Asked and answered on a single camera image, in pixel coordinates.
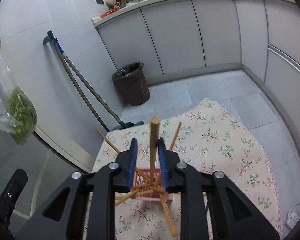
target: trash can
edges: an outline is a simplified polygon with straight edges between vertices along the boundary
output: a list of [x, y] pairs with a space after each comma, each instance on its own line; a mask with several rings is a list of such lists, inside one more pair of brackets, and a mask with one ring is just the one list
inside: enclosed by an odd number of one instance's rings
[[112, 75], [114, 84], [132, 106], [141, 105], [150, 97], [146, 78], [142, 71], [143, 65], [139, 61], [134, 62], [124, 66]]

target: tablecloth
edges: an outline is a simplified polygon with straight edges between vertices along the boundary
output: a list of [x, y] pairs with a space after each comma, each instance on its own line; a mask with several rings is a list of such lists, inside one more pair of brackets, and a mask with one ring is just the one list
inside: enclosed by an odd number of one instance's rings
[[[180, 159], [202, 172], [223, 171], [280, 232], [278, 194], [269, 159], [263, 146], [248, 129], [218, 102], [205, 99], [191, 111], [161, 120], [159, 136], [164, 138], [167, 148], [179, 121], [182, 126], [173, 151], [179, 154]], [[106, 136], [120, 151], [129, 149], [131, 139], [136, 138], [137, 167], [149, 166], [149, 124], [112, 131]], [[104, 141], [93, 172], [115, 161], [116, 156], [116, 152]], [[180, 195], [174, 194], [169, 204], [178, 230], [180, 199]], [[115, 208], [115, 223], [118, 240], [171, 239], [160, 202], [129, 199]]]

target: metal bolt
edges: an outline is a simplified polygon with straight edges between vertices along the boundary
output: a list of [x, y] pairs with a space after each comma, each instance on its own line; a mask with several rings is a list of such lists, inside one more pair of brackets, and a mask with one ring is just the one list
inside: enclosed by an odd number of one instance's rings
[[75, 171], [74, 173], [71, 174], [71, 177], [72, 177], [73, 179], [78, 179], [78, 178], [80, 178], [81, 176], [82, 176], [82, 173], [79, 172], [79, 171]]
[[111, 170], [115, 170], [115, 169], [119, 168], [119, 163], [110, 163], [109, 168]]
[[184, 168], [187, 167], [187, 164], [186, 164], [186, 163], [183, 163], [183, 162], [179, 162], [179, 163], [177, 163], [177, 167], [178, 167], [179, 169], [184, 169]]
[[215, 173], [213, 173], [213, 175], [218, 179], [222, 179], [225, 176], [222, 171], [216, 171]]

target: kitchen cabinet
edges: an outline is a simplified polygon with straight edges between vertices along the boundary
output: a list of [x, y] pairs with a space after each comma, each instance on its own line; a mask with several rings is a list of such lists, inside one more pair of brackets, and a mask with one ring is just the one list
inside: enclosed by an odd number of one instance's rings
[[106, 22], [98, 31], [117, 69], [141, 61], [146, 79], [163, 75], [140, 9]]
[[192, 0], [206, 66], [241, 61], [240, 31], [234, 0]]
[[286, 110], [300, 136], [300, 65], [279, 50], [269, 49], [265, 85]]
[[268, 26], [263, 0], [235, 0], [240, 35], [241, 62], [262, 81], [266, 74]]
[[204, 67], [202, 41], [191, 0], [142, 8], [164, 74]]
[[300, 64], [300, 9], [297, 5], [265, 0], [269, 24], [269, 43]]

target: electrical outlet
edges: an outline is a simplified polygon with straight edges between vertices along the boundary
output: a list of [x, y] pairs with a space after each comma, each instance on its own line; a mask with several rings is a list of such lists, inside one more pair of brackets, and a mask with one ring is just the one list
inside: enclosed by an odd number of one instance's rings
[[284, 224], [286, 225], [287, 228], [292, 230], [296, 225], [296, 223], [299, 221], [299, 218], [300, 217], [295, 212], [292, 212]]

